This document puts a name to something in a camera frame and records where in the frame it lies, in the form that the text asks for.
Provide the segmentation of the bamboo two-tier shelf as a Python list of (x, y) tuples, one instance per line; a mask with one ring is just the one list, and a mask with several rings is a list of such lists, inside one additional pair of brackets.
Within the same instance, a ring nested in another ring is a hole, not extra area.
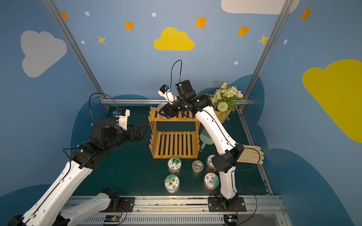
[[(156, 107), (150, 108), (148, 120), (152, 135), (150, 139), (150, 151), (154, 159), (169, 159), (177, 157), (181, 159), (197, 159), (199, 156), (199, 128), (200, 121), (191, 118), (192, 113), (178, 113), (171, 119), (166, 119), (158, 114)], [(192, 131), (176, 130), (178, 125), (194, 123)]]

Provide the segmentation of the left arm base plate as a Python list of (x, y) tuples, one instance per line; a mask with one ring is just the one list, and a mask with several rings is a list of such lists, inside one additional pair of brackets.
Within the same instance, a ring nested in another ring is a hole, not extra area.
[(101, 212), (132, 212), (135, 198), (134, 197), (116, 197), (112, 198), (110, 205)]

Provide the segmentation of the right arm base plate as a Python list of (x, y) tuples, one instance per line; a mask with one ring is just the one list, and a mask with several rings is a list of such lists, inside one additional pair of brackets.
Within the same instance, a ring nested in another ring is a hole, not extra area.
[(224, 206), (220, 197), (210, 196), (207, 199), (209, 212), (246, 212), (246, 204), (242, 197), (238, 197), (231, 207)]

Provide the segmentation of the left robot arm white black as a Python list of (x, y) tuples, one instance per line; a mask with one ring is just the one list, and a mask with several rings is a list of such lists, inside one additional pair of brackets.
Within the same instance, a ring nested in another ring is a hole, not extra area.
[(115, 119), (105, 118), (92, 125), (90, 140), (85, 141), (69, 157), (65, 168), (44, 195), (23, 215), (14, 216), (10, 226), (76, 226), (98, 212), (114, 212), (121, 208), (120, 195), (104, 189), (94, 198), (62, 211), (78, 186), (125, 142), (142, 141), (147, 125), (121, 127)]

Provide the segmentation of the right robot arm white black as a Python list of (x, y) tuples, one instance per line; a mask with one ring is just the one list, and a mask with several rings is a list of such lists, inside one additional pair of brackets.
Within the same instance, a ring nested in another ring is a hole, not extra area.
[(220, 176), (220, 200), (225, 209), (232, 208), (238, 199), (235, 183), (236, 160), (243, 152), (243, 145), (238, 144), (227, 133), (217, 118), (212, 102), (205, 94), (191, 98), (175, 97), (172, 93), (159, 92), (168, 103), (163, 105), (159, 114), (171, 119), (179, 112), (190, 111), (201, 122), (213, 140), (218, 155), (212, 158), (214, 167)]

